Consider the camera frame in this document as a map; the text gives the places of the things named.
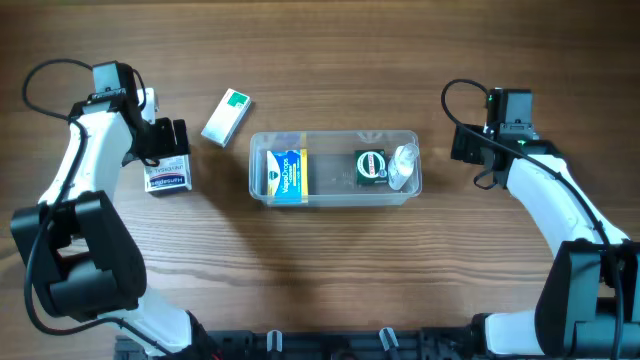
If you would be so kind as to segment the white medicine box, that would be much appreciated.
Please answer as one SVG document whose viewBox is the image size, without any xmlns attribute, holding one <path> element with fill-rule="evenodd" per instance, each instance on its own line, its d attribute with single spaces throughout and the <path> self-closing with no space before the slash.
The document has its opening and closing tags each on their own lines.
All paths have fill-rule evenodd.
<svg viewBox="0 0 640 360">
<path fill-rule="evenodd" d="M 144 188 L 151 195 L 159 196 L 192 190 L 190 158 L 179 155 L 161 159 L 156 167 L 144 167 Z"/>
</svg>

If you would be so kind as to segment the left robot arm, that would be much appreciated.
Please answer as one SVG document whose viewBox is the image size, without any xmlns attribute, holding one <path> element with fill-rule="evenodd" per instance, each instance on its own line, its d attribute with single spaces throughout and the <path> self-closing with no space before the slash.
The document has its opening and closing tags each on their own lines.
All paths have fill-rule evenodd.
<svg viewBox="0 0 640 360">
<path fill-rule="evenodd" d="M 149 357 L 213 359 L 216 345 L 195 316 L 149 288 L 143 256 L 112 203 L 128 163 L 156 167 L 189 154 L 185 123 L 155 117 L 155 99 L 131 66 L 89 69 L 94 92 L 61 118 L 70 142 L 55 179 L 10 222 L 26 266 L 28 317 L 51 336 L 111 323 Z"/>
</svg>

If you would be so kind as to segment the clear plastic container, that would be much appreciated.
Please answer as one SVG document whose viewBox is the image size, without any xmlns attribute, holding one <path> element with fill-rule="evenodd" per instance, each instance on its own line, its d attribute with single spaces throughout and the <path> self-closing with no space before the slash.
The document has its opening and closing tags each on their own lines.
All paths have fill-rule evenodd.
<svg viewBox="0 0 640 360">
<path fill-rule="evenodd" d="M 402 205 L 422 190 L 420 155 L 414 172 L 400 190 L 386 184 L 358 186 L 354 153 L 384 149 L 387 167 L 395 150 L 418 136 L 410 130 L 349 130 L 259 132 L 250 142 L 249 193 L 271 207 L 354 207 Z M 302 204 L 274 204 L 267 195 L 267 151 L 306 149 L 308 152 L 308 201 Z"/>
</svg>

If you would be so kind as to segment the white box green corner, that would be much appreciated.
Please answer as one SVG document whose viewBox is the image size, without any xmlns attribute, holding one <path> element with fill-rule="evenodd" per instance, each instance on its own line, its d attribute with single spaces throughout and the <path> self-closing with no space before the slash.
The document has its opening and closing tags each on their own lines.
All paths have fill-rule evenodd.
<svg viewBox="0 0 640 360">
<path fill-rule="evenodd" d="M 250 96 L 229 88 L 207 121 L 201 135 L 221 147 L 226 147 L 251 103 Z"/>
</svg>

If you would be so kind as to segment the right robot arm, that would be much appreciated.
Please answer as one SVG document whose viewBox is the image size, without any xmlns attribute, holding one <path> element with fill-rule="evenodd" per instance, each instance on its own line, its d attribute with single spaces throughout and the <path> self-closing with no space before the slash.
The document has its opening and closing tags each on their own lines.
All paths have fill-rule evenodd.
<svg viewBox="0 0 640 360">
<path fill-rule="evenodd" d="M 534 309 L 474 317 L 476 350 L 490 358 L 636 359 L 639 245 L 614 226 L 535 131 L 532 94 L 484 89 L 482 125 L 456 120 L 451 157 L 482 166 L 528 211 L 553 264 Z"/>
</svg>

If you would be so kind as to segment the clear spray bottle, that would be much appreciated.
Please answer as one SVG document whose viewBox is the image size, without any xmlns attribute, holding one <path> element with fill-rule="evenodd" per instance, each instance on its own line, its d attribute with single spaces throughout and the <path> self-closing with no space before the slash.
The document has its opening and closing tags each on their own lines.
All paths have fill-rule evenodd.
<svg viewBox="0 0 640 360">
<path fill-rule="evenodd" d="M 419 148 L 412 143 L 395 150 L 388 165 L 388 184 L 393 190 L 400 190 L 411 177 L 418 156 Z"/>
</svg>

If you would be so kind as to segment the blue yellow VapoDrops box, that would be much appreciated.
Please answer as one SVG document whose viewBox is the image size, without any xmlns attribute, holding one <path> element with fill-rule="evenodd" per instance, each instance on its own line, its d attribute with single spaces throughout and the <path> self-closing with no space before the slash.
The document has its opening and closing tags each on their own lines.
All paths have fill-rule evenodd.
<svg viewBox="0 0 640 360">
<path fill-rule="evenodd" d="M 274 204 L 308 201 L 308 152 L 306 149 L 267 151 L 267 195 Z"/>
</svg>

